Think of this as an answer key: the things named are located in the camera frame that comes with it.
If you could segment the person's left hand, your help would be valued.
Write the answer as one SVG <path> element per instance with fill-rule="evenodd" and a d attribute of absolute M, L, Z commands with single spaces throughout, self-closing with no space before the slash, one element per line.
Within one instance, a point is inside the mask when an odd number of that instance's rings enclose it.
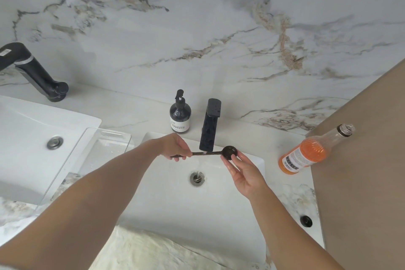
<path fill-rule="evenodd" d="M 158 138 L 156 145 L 158 147 L 159 155 L 162 155 L 165 158 L 169 160 L 174 160 L 176 162 L 190 158 L 190 157 L 181 157 L 180 155 L 178 155 L 179 143 L 186 143 L 186 142 L 176 133 L 165 135 L 161 138 Z"/>

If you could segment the person's right hand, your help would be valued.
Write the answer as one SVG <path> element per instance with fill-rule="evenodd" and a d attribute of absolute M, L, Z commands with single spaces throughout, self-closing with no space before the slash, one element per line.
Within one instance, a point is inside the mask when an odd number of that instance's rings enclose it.
<path fill-rule="evenodd" d="M 235 155 L 232 155 L 230 161 L 226 160 L 222 155 L 220 158 L 230 172 L 237 190 L 249 201 L 262 199 L 269 193 L 270 188 L 256 165 L 252 163 L 252 168 L 240 170 L 236 166 Z"/>

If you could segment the dark long-handled spoon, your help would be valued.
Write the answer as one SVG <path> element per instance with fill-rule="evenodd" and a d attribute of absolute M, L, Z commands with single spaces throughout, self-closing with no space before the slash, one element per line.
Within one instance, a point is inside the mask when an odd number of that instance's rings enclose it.
<path fill-rule="evenodd" d="M 222 155 L 226 160 L 230 161 L 232 159 L 232 155 L 237 156 L 238 150 L 234 146 L 225 146 L 220 151 L 198 151 L 192 152 L 192 156 L 208 156 L 208 155 Z"/>

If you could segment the person's right forearm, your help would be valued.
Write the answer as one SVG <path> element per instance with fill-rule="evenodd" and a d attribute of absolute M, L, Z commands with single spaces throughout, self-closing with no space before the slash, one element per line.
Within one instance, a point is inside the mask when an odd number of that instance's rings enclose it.
<path fill-rule="evenodd" d="M 277 270 L 344 270 L 291 217 L 266 185 L 247 194 Z"/>

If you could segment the person's left forearm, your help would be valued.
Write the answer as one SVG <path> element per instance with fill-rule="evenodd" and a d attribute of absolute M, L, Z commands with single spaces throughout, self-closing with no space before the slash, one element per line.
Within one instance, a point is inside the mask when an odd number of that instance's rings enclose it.
<path fill-rule="evenodd" d="M 76 181 L 0 247 L 0 269 L 88 270 L 162 150 L 149 140 Z"/>

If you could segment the chrome sink drain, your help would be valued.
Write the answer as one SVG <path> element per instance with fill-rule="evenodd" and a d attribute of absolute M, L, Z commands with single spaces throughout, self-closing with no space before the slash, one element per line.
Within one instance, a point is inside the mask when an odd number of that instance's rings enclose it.
<path fill-rule="evenodd" d="M 200 171 L 195 171 L 190 174 L 190 184 L 194 187 L 200 187 L 205 182 L 205 175 Z"/>
<path fill-rule="evenodd" d="M 63 137 L 57 135 L 50 138 L 46 144 L 48 150 L 56 150 L 63 145 Z"/>

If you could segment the dark soap pump bottle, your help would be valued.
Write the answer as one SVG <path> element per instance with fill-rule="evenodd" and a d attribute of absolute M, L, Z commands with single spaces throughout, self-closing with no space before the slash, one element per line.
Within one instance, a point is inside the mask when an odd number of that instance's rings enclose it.
<path fill-rule="evenodd" d="M 190 129 L 191 108 L 185 102 L 184 91 L 179 89 L 176 93 L 175 103 L 169 110 L 170 127 L 177 134 L 183 134 Z"/>

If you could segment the black square basin faucet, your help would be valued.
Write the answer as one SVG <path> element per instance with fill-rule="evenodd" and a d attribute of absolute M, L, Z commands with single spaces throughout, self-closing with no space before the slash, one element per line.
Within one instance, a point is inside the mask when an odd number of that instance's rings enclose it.
<path fill-rule="evenodd" d="M 215 145 L 217 121 L 221 114 L 221 101 L 210 98 L 205 111 L 205 119 L 201 130 L 199 149 L 203 152 L 212 152 Z"/>

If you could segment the white rectangular sink basin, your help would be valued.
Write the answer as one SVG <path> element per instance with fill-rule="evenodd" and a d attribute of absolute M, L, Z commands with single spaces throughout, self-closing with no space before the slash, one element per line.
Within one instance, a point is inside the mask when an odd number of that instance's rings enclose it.
<path fill-rule="evenodd" d="M 200 187 L 190 184 L 195 171 L 205 175 Z M 244 262 L 266 259 L 265 240 L 251 205 L 238 192 L 220 155 L 178 162 L 157 157 L 119 224 Z"/>

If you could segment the clear bottle with orange liquid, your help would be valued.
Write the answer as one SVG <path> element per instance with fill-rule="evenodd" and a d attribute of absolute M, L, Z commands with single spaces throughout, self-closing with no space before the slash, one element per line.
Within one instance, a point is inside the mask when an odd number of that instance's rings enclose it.
<path fill-rule="evenodd" d="M 351 137 L 354 132 L 353 124 L 341 124 L 323 135 L 310 136 L 281 156 L 278 166 L 285 174 L 294 175 L 304 168 L 325 160 L 336 145 Z"/>

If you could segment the clear plastic tray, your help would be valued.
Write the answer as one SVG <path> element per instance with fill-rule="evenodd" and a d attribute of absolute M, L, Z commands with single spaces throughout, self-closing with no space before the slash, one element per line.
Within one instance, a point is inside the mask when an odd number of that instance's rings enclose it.
<path fill-rule="evenodd" d="M 63 191 L 83 176 L 125 153 L 131 146 L 131 140 L 132 136 L 128 133 L 101 128 L 87 128 L 56 176 L 53 177 L 33 214 L 38 215 L 42 212 Z"/>

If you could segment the beige side panel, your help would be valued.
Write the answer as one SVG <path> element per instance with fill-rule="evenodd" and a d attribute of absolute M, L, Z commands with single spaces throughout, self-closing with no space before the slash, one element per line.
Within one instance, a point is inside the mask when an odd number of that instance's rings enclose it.
<path fill-rule="evenodd" d="M 355 133 L 311 167 L 327 252 L 346 270 L 405 270 L 405 59 L 308 136 Z"/>

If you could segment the black angled faucet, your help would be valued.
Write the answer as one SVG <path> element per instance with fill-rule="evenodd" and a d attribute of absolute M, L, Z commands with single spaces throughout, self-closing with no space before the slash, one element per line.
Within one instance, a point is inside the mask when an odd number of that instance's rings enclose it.
<path fill-rule="evenodd" d="M 59 102 L 66 97 L 68 84 L 54 80 L 23 43 L 0 47 L 0 72 L 12 65 L 49 101 Z"/>

